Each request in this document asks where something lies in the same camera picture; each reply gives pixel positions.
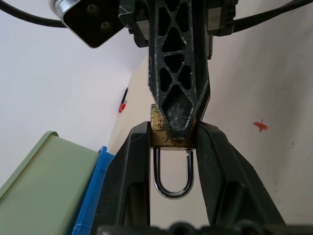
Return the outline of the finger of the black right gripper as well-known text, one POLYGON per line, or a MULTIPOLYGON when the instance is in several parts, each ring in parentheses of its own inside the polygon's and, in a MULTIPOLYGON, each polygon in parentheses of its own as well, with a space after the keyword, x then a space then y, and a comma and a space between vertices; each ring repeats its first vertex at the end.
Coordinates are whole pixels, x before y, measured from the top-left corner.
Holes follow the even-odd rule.
POLYGON ((196 120, 203 119, 209 97, 209 73, 206 55, 206 30, 205 30, 206 1, 193 1, 193 46, 194 46, 194 65, 196 95, 196 120))
POLYGON ((149 88, 171 137, 183 140, 196 109, 192 2, 154 0, 149 20, 149 88))

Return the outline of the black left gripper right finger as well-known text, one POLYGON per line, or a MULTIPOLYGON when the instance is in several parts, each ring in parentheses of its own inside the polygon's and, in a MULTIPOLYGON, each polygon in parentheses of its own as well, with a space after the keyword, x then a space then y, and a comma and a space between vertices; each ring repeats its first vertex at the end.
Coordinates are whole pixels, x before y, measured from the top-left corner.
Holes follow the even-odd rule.
POLYGON ((253 166, 218 127, 197 124, 196 155, 211 226, 285 223, 253 166))

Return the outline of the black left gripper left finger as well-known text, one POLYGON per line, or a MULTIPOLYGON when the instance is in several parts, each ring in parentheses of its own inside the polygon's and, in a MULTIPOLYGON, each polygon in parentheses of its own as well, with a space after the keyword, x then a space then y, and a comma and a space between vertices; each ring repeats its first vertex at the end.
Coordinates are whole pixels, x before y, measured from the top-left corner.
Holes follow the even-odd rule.
POLYGON ((91 235, 102 226, 150 226, 151 124, 133 127, 105 174, 91 235))

